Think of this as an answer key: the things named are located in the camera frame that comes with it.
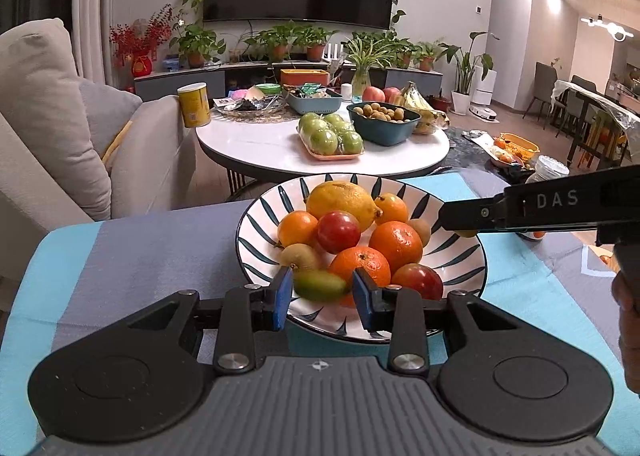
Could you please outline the person's right hand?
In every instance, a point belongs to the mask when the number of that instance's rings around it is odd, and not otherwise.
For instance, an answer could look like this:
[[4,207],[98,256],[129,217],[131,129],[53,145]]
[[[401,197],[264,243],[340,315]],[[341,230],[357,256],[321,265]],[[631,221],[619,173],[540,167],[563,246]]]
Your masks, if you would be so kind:
[[612,283],[612,296],[620,307],[620,355],[628,389],[640,393],[640,319],[634,307],[634,296],[622,272]]

